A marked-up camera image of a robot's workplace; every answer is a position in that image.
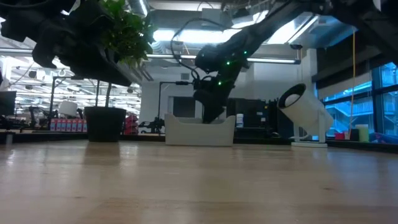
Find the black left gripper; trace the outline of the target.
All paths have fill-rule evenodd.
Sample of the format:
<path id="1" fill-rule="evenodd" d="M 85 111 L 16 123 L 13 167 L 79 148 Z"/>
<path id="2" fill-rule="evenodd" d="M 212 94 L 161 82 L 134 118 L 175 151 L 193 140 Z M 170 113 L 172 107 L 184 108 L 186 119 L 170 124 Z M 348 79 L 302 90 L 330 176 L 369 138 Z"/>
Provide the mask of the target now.
<path id="1" fill-rule="evenodd" d="M 77 76 L 92 78 L 121 86 L 131 84 L 130 70 L 121 64 L 121 57 L 113 50 L 105 50 L 100 43 L 104 32 L 104 12 L 73 12 L 63 17 L 33 12 L 30 35 L 36 45 L 32 57 L 46 68 L 55 68 L 53 59 Z"/>

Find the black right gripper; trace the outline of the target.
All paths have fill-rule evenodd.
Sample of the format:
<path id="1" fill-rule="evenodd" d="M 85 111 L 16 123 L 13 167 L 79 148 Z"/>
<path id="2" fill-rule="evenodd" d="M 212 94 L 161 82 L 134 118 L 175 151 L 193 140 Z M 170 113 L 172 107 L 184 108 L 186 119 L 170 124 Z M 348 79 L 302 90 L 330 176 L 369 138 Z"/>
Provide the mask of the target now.
<path id="1" fill-rule="evenodd" d="M 215 77 L 208 75 L 194 80 L 194 99 L 204 106 L 203 122 L 205 124 L 210 124 L 224 113 L 223 106 L 226 106 L 229 94 L 235 87 L 234 84 L 235 80 L 223 78 L 221 75 Z"/>

